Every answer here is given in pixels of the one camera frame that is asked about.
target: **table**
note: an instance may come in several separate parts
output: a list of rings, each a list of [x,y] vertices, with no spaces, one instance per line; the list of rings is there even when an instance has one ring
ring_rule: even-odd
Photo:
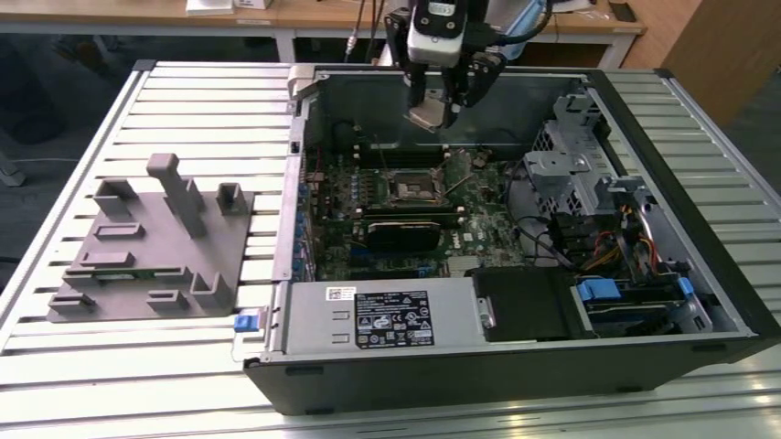
[[[153,71],[133,73],[0,295],[4,439],[779,437],[781,347],[696,370],[649,392],[285,417],[231,358],[231,316],[67,325],[46,321],[52,291],[98,212],[88,196],[106,177],[129,177],[137,190],[161,190],[142,177],[153,152],[179,155],[181,173],[194,176],[201,189],[230,178],[255,192],[237,308],[269,304],[283,186],[263,162],[287,154],[290,67],[159,62]],[[644,71],[609,71],[608,76],[779,316],[779,196],[676,80]],[[146,114],[169,117],[150,126]],[[613,137],[612,144],[637,173],[621,140]]]
[[[347,38],[359,0],[277,0],[267,10],[237,9],[229,16],[187,16],[186,0],[7,0],[0,2],[0,32],[86,35],[273,37],[282,62],[295,62],[298,37]],[[608,11],[606,0],[598,10]],[[359,37],[369,37],[371,2],[363,11]],[[606,45],[601,68],[618,68],[640,23],[557,16],[533,42]],[[381,29],[378,37],[385,38]]]

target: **metal bracket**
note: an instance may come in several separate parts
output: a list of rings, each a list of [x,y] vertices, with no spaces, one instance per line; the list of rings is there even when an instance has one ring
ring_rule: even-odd
[[[291,67],[289,74],[289,94],[291,99],[301,101],[315,92],[315,65],[297,64]]]

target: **motherboard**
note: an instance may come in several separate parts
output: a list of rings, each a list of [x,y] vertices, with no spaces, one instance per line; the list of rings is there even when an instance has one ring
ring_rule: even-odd
[[[505,206],[508,162],[489,149],[416,154],[366,144],[307,162],[319,281],[462,277],[525,264]]]

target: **barcode sticker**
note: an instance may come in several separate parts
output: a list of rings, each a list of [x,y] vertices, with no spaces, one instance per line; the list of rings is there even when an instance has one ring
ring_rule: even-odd
[[[354,286],[329,286],[326,287],[326,300],[354,300]]]

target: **aluminum extrusion table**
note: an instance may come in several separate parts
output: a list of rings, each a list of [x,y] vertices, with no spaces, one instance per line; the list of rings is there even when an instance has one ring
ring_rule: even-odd
[[[133,73],[0,296],[4,438],[779,437],[781,347],[651,392],[290,418],[274,412],[233,361],[233,317],[47,322],[47,303],[98,212],[88,196],[103,177],[159,190],[145,177],[154,152],[178,154],[181,174],[201,189],[214,190],[229,177],[255,192],[238,308],[267,304],[289,72],[282,64],[159,62]],[[609,77],[767,305],[781,313],[779,196],[675,80],[644,71]],[[618,153],[632,172],[629,153],[620,146]]]

